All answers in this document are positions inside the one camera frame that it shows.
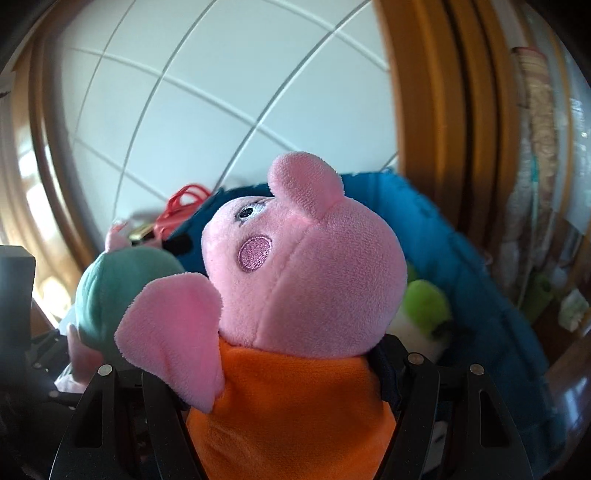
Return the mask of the pink pig plush orange dress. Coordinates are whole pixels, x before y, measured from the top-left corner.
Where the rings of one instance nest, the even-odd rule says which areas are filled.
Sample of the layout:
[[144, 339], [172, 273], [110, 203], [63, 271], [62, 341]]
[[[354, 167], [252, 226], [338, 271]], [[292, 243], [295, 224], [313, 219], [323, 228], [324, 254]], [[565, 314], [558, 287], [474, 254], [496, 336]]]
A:
[[396, 421], [367, 354], [407, 286], [391, 227], [325, 161], [273, 161], [270, 196], [204, 227], [204, 273], [148, 283], [114, 335], [190, 408], [211, 479], [371, 479]]

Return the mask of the blue plastic storage bin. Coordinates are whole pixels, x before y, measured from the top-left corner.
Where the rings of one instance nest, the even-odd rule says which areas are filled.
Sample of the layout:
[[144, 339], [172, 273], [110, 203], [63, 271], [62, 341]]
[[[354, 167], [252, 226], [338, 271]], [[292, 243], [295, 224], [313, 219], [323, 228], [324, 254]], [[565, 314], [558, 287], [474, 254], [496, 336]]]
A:
[[446, 294], [465, 335], [452, 353], [489, 371], [533, 474], [542, 477], [561, 457], [566, 432], [545, 378], [548, 360], [529, 322], [497, 287], [477, 249], [406, 179], [384, 170], [346, 174], [342, 183], [346, 196], [391, 226], [419, 276]]

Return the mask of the green and white plush toy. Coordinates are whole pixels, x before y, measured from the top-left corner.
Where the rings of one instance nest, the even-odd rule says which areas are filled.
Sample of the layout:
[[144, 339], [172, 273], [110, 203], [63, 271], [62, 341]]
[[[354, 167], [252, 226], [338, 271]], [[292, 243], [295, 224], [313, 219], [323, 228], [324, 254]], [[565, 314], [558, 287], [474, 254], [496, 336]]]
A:
[[387, 333], [398, 337], [408, 352], [420, 353], [436, 363], [449, 343], [451, 307], [443, 291], [422, 279], [410, 262], [407, 269], [403, 302]]

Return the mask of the teal dressed pig plush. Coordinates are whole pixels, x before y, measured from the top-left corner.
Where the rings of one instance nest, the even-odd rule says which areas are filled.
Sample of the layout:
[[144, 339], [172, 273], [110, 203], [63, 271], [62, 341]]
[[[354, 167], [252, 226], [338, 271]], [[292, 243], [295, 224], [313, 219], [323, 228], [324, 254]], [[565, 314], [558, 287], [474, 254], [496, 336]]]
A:
[[84, 392], [104, 364], [128, 369], [130, 364], [114, 342], [124, 313], [148, 283], [184, 271], [180, 262], [159, 245], [148, 242], [134, 246], [125, 227], [124, 222], [111, 225], [104, 251], [83, 272], [76, 287], [62, 328], [69, 366], [55, 381], [60, 392]]

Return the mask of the patterned curtain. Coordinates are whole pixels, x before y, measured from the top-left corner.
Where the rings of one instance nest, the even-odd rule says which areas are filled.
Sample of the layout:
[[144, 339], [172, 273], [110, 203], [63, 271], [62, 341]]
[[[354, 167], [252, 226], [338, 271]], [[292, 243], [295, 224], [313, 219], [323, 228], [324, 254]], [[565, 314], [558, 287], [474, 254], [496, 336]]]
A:
[[589, 303], [576, 283], [590, 267], [590, 244], [568, 247], [574, 228], [554, 208], [558, 147], [554, 97], [546, 56], [537, 49], [511, 51], [518, 90], [521, 140], [517, 174], [507, 200], [493, 277], [532, 324], [559, 303], [557, 323], [580, 328]]

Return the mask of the red plastic carry case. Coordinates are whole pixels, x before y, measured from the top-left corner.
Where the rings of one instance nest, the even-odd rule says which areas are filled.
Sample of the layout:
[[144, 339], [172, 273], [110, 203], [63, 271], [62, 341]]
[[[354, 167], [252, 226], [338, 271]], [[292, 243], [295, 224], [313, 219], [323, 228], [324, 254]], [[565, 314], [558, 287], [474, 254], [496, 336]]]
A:
[[153, 225], [154, 236], [159, 240], [166, 240], [209, 197], [211, 191], [199, 184], [181, 187], [168, 199], [164, 211], [156, 218]]

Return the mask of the wooden headboard frame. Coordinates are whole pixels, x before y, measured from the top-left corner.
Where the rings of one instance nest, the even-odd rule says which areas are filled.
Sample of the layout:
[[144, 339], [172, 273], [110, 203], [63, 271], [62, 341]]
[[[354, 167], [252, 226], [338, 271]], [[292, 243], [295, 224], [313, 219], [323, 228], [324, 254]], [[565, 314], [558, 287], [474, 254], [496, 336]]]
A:
[[500, 242], [519, 150], [514, 72], [490, 1], [379, 1], [399, 170], [475, 245]]

